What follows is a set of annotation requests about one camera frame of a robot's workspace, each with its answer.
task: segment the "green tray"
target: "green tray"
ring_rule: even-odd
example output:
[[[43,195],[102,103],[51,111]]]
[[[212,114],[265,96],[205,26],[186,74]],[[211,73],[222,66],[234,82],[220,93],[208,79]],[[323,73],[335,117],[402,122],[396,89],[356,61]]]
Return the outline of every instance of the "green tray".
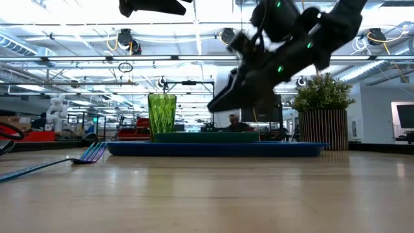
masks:
[[[159,143],[253,143],[259,140],[259,133],[156,133]]]

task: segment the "blue tray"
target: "blue tray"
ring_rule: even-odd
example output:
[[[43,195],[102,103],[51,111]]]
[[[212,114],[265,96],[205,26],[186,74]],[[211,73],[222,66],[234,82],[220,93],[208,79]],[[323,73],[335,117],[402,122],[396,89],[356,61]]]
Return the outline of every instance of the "blue tray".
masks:
[[[196,144],[154,142],[108,142],[113,155],[132,156],[257,156],[315,157],[325,146],[306,142],[255,142],[247,144]]]

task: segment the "robotic arm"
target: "robotic arm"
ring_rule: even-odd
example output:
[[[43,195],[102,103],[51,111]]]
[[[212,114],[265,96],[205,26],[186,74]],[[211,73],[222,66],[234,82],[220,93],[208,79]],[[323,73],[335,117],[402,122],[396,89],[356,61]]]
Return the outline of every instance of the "robotic arm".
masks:
[[[251,22],[258,27],[252,39],[238,33],[228,45],[243,60],[229,74],[228,85],[208,104],[211,112],[255,106],[274,99],[273,88],[309,65],[318,70],[329,66],[332,53],[350,42],[362,22],[367,0],[340,0],[331,12],[308,8],[302,15],[292,0],[264,0],[253,11]],[[275,51],[264,48],[262,31]]]

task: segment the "green glass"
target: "green glass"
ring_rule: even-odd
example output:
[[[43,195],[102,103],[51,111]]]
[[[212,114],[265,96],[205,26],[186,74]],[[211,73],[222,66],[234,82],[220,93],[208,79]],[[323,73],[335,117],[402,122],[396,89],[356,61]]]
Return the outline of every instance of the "green glass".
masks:
[[[156,133],[174,132],[176,103],[177,97],[173,94],[148,95],[151,141],[154,141],[153,135]]]

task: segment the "white robot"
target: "white robot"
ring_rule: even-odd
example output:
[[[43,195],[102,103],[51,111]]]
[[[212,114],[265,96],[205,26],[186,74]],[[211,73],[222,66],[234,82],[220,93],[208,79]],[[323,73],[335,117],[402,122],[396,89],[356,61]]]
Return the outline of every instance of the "white robot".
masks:
[[[64,94],[50,99],[50,108],[46,112],[45,131],[60,132],[62,130],[62,120],[67,118],[67,106],[63,105],[64,99]]]

